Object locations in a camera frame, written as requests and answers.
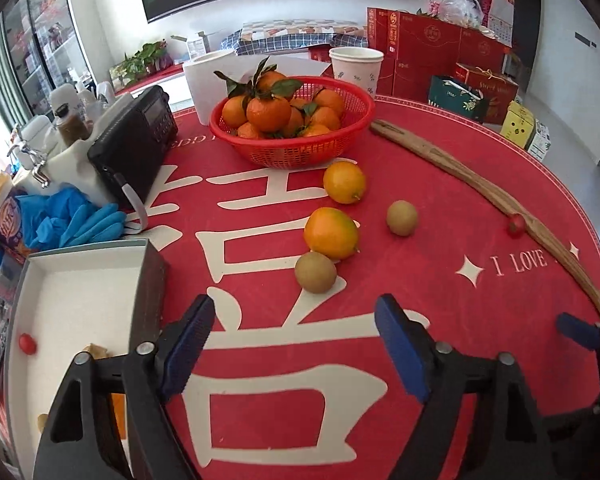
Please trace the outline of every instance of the doorway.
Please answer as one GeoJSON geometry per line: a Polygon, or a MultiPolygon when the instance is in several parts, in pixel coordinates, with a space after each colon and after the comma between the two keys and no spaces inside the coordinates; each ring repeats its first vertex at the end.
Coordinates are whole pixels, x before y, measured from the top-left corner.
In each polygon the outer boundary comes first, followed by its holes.
{"type": "Polygon", "coordinates": [[[515,0],[512,56],[505,73],[526,92],[536,61],[536,49],[542,20],[542,0],[515,0]]]}

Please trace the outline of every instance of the red gift box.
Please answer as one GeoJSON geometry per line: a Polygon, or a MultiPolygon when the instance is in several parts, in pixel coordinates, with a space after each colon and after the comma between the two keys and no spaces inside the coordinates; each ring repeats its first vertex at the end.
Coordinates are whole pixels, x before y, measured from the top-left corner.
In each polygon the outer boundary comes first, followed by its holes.
{"type": "Polygon", "coordinates": [[[383,59],[378,76],[377,94],[393,95],[394,92],[395,59],[383,59]]]}
{"type": "Polygon", "coordinates": [[[323,61],[325,63],[331,62],[329,51],[332,49],[331,45],[314,45],[309,47],[309,56],[314,61],[323,61]]]}
{"type": "Polygon", "coordinates": [[[515,81],[504,74],[460,63],[456,65],[454,77],[471,88],[480,90],[486,98],[490,99],[487,117],[484,119],[485,123],[504,123],[509,111],[509,104],[518,93],[518,85],[515,81]]]}
{"type": "Polygon", "coordinates": [[[369,48],[374,48],[386,54],[387,35],[389,30],[390,10],[367,7],[366,36],[369,48]]]}
{"type": "Polygon", "coordinates": [[[439,75],[435,68],[396,61],[394,97],[428,103],[431,78],[435,75],[439,75]]]}
{"type": "MultiPolygon", "coordinates": [[[[309,56],[315,61],[323,61],[325,63],[331,62],[329,51],[332,49],[331,45],[314,45],[309,47],[309,56]]],[[[333,65],[329,65],[324,69],[322,75],[325,77],[333,78],[333,65]]]]}
{"type": "Polygon", "coordinates": [[[509,51],[507,45],[485,37],[479,30],[463,28],[460,35],[458,63],[500,72],[507,51],[509,51]]]}
{"type": "Polygon", "coordinates": [[[392,12],[387,56],[450,75],[458,62],[461,31],[457,25],[428,16],[392,12]]]}

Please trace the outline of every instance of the refrigerator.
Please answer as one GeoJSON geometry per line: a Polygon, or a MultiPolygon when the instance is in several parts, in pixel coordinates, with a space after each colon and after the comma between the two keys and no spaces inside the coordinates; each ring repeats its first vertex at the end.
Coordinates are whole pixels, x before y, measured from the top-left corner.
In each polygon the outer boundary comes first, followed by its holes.
{"type": "Polygon", "coordinates": [[[64,83],[93,80],[67,0],[10,0],[2,13],[8,59],[33,115],[53,119],[50,94],[64,83]]]}

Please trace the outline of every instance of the green gift bag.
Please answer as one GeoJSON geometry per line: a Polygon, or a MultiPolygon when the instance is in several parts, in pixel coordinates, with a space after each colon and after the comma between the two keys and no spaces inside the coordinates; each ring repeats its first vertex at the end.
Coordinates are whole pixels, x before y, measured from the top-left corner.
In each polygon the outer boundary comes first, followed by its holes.
{"type": "Polygon", "coordinates": [[[439,75],[431,78],[429,104],[479,123],[484,121],[489,110],[489,100],[482,92],[452,77],[439,75]]]}

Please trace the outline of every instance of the checkered cloth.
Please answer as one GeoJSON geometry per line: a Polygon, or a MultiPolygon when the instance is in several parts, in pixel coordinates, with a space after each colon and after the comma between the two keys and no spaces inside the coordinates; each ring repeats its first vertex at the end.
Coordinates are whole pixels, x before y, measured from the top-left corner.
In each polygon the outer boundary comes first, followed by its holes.
{"type": "Polygon", "coordinates": [[[238,56],[297,50],[310,46],[368,46],[365,27],[333,20],[289,20],[246,23],[222,40],[221,49],[232,48],[238,56]]]}

